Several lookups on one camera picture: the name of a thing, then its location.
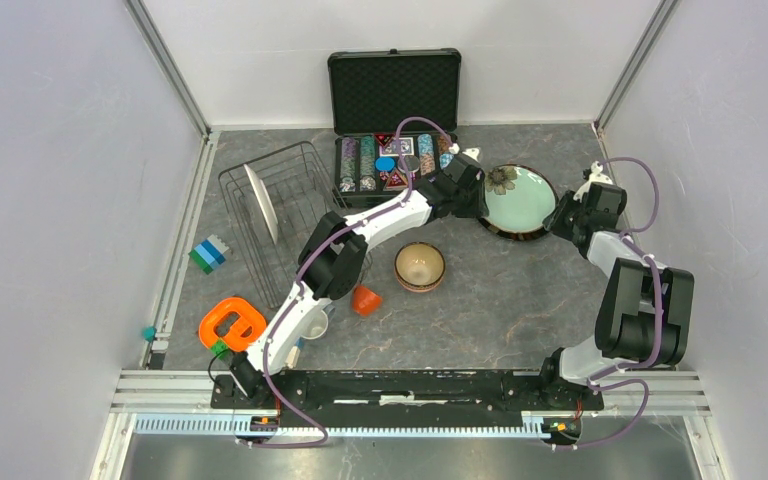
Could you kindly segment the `white plate teal rim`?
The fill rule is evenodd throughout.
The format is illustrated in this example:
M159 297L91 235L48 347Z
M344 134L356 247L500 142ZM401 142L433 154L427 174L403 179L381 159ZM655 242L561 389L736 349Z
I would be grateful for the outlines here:
M243 167L255 194L255 198L258 202L258 206L263 216L270 238L273 244L276 245L279 240L279 223L276 210L266 184L249 164L244 164Z

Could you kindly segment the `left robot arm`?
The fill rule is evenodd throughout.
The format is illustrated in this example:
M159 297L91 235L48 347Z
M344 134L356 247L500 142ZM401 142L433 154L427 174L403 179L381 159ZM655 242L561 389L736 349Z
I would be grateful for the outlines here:
M445 168L374 208L348 216L329 212L320 219L299 255L284 303L257 339L232 360L230 371L241 400L257 408L272 399L270 375L284 367L289 350L325 306L355 287L371 249L449 215L477 219L487 214L479 152L468 148L454 153Z

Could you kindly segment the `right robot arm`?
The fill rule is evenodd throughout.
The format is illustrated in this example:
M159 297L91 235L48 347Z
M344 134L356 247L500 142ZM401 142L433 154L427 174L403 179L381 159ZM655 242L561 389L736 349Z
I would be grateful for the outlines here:
M676 366L687 351L694 276L655 261L618 230L626 203L622 188L596 182L583 194L565 192L543 221L608 279L593 335L544 360L537 392L551 408L620 370Z

